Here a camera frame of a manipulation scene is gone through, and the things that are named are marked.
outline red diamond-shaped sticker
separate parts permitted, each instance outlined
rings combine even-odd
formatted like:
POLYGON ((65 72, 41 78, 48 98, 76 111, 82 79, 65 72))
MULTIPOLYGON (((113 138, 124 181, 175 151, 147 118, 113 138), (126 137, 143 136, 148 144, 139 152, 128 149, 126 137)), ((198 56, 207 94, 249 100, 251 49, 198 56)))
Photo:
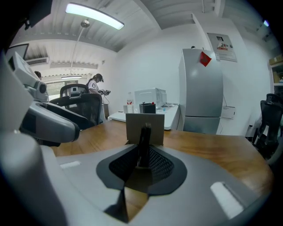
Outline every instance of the red diamond-shaped sticker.
POLYGON ((202 53, 200 54, 200 62, 201 62, 205 67, 209 64, 210 61, 211 61, 211 58, 210 58, 208 55, 206 55, 204 52, 202 52, 202 53))

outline ceiling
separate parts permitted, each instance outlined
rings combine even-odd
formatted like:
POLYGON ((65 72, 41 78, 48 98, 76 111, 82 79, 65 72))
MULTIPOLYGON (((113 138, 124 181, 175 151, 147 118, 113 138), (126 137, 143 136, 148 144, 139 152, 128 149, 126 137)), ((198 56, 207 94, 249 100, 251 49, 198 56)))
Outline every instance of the ceiling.
POLYGON ((113 57, 133 40, 172 26, 194 23, 193 12, 214 13, 220 4, 223 14, 234 23, 256 33, 262 18, 244 0, 53 0, 51 14, 27 30, 18 31, 12 45, 29 43, 27 59, 49 57, 52 70, 43 76, 70 71, 72 53, 82 30, 83 16, 65 13, 68 3, 99 9, 125 26, 121 30, 89 19, 74 53, 81 73, 93 73, 104 60, 113 57))

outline person's arm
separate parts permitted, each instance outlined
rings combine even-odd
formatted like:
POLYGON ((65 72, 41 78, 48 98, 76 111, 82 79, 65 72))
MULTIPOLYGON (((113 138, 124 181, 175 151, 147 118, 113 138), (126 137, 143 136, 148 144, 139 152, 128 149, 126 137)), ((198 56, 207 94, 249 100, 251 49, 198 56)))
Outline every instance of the person's arm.
POLYGON ((100 93, 96 89, 89 89, 89 91, 92 94, 99 94, 100 95, 100 93))

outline black box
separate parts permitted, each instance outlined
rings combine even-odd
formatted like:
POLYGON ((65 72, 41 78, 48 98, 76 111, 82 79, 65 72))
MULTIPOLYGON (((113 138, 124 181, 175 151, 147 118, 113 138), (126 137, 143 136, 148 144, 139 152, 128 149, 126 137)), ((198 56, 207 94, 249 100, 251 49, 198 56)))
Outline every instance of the black box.
POLYGON ((140 113, 156 114, 155 104, 140 104, 140 113))

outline white shirt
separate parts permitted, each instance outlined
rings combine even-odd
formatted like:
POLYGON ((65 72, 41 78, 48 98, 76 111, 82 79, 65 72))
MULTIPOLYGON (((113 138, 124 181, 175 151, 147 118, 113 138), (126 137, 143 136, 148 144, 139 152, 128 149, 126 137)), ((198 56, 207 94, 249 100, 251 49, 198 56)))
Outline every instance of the white shirt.
POLYGON ((98 88, 97 83, 96 83, 95 80, 91 80, 91 81, 89 82, 88 88, 89 88, 89 89, 94 89, 94 90, 99 91, 99 88, 98 88))

